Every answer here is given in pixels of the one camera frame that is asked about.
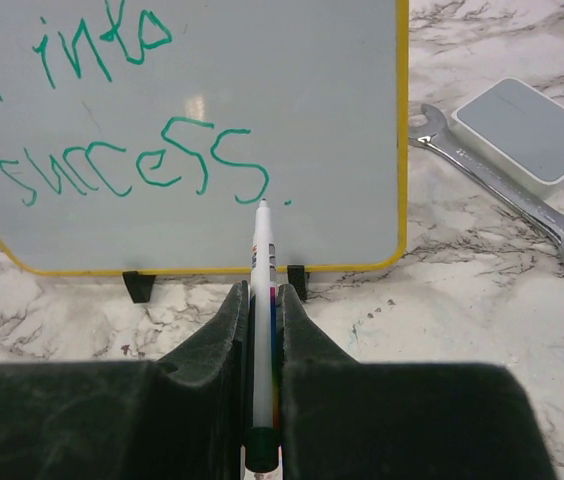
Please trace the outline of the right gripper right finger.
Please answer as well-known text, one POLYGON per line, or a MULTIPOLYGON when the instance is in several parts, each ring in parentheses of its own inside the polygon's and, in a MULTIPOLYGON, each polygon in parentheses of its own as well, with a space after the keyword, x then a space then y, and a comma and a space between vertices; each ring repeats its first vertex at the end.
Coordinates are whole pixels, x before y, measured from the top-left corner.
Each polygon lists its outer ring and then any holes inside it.
POLYGON ((522 385, 488 363, 362 363, 278 291, 287 479, 553 479, 522 385))

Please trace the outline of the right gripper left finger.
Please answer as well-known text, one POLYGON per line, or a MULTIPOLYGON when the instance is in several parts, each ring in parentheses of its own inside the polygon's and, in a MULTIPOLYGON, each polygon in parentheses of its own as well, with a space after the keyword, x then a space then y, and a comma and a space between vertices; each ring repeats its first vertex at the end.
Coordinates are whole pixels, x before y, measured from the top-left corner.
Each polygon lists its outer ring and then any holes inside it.
POLYGON ((158 360, 0 363, 0 479, 239 479, 248 288, 158 360))

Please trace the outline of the green whiteboard marker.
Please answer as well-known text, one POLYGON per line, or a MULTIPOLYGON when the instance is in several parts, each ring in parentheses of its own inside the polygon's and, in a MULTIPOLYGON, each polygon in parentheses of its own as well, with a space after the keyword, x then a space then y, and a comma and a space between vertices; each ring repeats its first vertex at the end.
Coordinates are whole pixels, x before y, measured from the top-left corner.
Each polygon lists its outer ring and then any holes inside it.
POLYGON ((271 209, 262 199, 253 235, 249 305, 250 414, 244 446, 246 468, 268 473, 279 465, 279 367, 277 354, 277 265, 271 209))

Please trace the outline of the yellow framed whiteboard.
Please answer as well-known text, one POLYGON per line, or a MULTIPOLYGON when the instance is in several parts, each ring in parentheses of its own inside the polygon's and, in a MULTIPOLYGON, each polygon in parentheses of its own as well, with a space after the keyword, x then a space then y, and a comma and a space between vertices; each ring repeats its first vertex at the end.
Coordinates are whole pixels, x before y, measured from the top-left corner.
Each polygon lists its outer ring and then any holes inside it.
POLYGON ((0 1, 0 249, 38 275, 406 248, 405 1, 0 1))

